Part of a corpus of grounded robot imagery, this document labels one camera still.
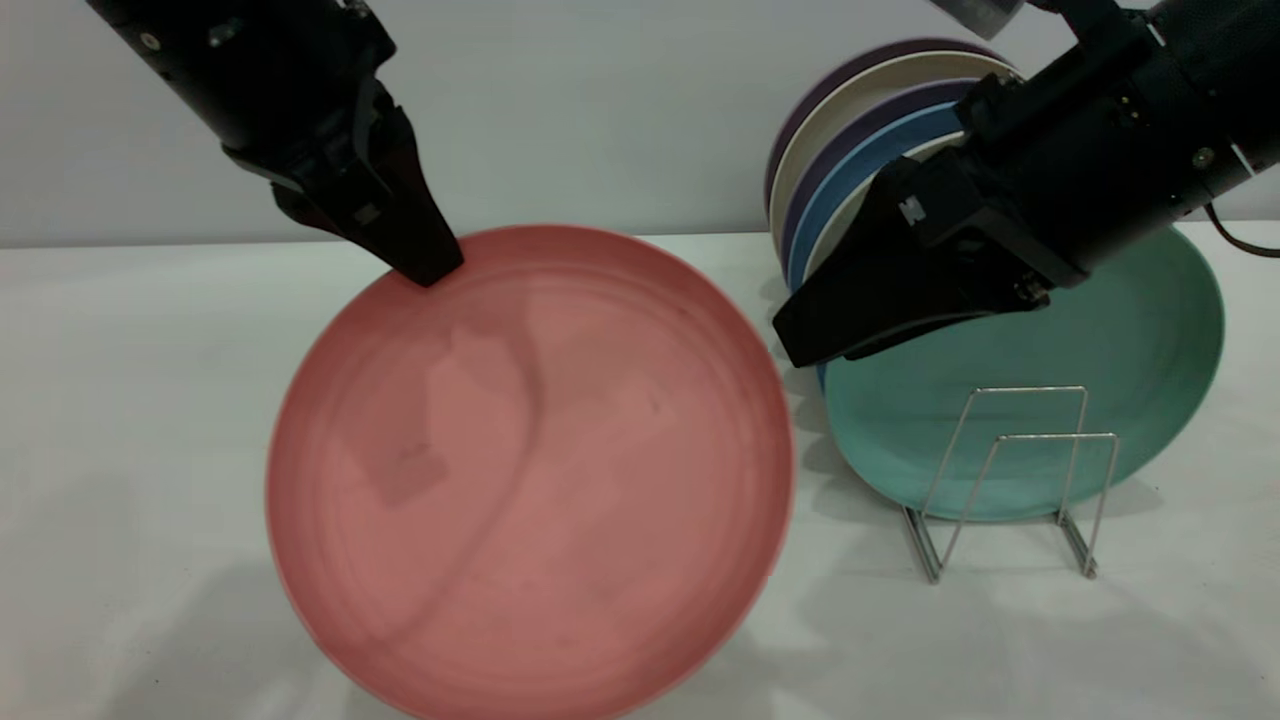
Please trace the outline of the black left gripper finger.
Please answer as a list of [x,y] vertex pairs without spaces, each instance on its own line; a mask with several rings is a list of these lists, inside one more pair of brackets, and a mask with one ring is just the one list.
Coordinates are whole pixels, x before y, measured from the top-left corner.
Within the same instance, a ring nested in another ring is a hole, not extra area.
[[428,187],[413,127],[378,79],[356,81],[349,100],[347,237],[407,281],[431,287],[465,258]]
[[329,234],[340,237],[360,246],[372,256],[383,260],[390,269],[398,272],[401,265],[375,237],[375,224],[393,206],[399,187],[387,178],[381,187],[370,186],[367,192],[339,201],[334,199],[316,200],[314,196],[293,190],[273,181],[271,195],[275,205],[289,219]]

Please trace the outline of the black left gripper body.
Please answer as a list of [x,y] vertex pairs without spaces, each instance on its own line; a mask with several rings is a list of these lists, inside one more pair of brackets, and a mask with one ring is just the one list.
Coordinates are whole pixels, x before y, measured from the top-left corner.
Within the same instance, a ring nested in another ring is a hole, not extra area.
[[396,42],[369,5],[223,5],[234,163],[328,206],[383,206],[370,145],[379,67]]

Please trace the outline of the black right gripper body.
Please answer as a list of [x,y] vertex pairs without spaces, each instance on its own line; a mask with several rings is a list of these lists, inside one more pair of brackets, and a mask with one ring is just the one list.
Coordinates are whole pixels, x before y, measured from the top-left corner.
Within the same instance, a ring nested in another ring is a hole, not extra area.
[[1252,3],[1039,8],[1075,46],[1027,81],[980,82],[957,114],[1047,243],[1089,273],[1252,177]]

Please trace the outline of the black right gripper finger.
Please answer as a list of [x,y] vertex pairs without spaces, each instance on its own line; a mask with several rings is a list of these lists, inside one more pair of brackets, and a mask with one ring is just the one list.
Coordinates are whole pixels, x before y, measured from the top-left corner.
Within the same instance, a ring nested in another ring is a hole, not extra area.
[[1046,288],[1004,288],[977,295],[945,288],[892,299],[859,322],[856,341],[844,350],[844,357],[856,361],[959,325],[1036,313],[1050,305]]
[[1089,275],[1047,243],[1012,182],[968,150],[899,158],[774,315],[795,366],[856,360],[959,323],[1046,307]]

